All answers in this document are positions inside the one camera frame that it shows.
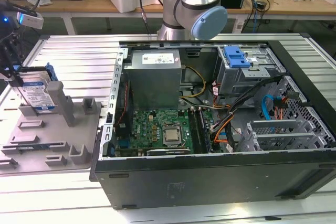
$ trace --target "yellow wire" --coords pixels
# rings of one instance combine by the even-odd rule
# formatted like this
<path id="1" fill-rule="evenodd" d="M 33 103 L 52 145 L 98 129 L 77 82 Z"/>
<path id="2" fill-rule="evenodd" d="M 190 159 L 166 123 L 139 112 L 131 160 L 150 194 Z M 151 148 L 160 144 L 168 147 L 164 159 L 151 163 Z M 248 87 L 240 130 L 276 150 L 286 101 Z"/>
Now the yellow wire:
<path id="1" fill-rule="evenodd" d="M 203 94 L 203 92 L 205 91 L 205 86 L 206 86 L 206 81 L 204 80 L 204 78 L 201 76 L 201 74 L 194 68 L 190 67 L 190 66 L 185 66 L 186 68 L 190 68 L 191 70 L 195 71 L 195 73 L 202 79 L 203 81 L 203 87 L 202 87 L 202 90 L 200 91 L 200 93 L 197 93 L 197 94 L 193 94 L 193 95 L 184 95 L 180 98 L 194 98 L 194 97 L 197 97 L 201 94 Z"/>

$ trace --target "hard drive label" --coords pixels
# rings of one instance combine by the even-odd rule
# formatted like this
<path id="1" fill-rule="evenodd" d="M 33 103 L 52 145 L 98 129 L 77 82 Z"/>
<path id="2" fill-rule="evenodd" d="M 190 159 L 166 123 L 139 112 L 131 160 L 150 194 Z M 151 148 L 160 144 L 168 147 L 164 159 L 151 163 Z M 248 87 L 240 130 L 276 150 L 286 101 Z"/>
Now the hard drive label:
<path id="1" fill-rule="evenodd" d="M 45 91 L 46 86 L 43 82 L 25 82 L 19 89 L 30 105 L 36 110 L 51 110 L 55 108 L 50 95 Z"/>

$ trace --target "motherboard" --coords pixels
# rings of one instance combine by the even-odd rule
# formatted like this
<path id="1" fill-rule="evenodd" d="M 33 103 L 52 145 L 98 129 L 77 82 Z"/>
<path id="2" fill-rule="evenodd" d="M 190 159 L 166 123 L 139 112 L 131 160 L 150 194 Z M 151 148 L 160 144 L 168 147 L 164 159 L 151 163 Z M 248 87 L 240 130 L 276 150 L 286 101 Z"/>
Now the motherboard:
<path id="1" fill-rule="evenodd" d="M 201 116 L 204 117 L 200 119 L 204 123 L 204 129 L 209 130 L 210 126 L 214 124 L 211 111 L 205 109 L 199 113 L 202 113 Z M 197 138 L 199 133 L 195 132 L 197 130 L 194 129 L 193 124 L 197 124 L 197 122 L 193 120 L 193 115 L 194 111 L 190 109 L 135 111 L 129 148 L 182 147 L 195 153 L 196 146 L 194 146 L 193 140 Z"/>

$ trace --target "cpu socket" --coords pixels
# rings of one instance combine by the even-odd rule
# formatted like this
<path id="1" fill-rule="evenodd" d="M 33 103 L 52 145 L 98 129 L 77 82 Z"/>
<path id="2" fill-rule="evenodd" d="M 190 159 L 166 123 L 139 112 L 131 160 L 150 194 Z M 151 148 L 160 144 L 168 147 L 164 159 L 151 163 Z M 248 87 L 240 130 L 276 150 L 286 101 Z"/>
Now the cpu socket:
<path id="1" fill-rule="evenodd" d="M 163 126 L 163 144 L 167 147 L 176 147 L 182 144 L 180 126 Z"/>

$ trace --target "blue drive bay latch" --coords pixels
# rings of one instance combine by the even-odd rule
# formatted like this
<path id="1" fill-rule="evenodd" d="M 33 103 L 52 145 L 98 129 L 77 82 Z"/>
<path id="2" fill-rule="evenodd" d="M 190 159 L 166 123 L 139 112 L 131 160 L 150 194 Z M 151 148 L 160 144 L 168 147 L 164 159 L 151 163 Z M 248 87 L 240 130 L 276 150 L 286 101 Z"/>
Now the blue drive bay latch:
<path id="1" fill-rule="evenodd" d="M 249 68 L 251 66 L 238 46 L 225 46 L 224 54 L 231 68 Z"/>

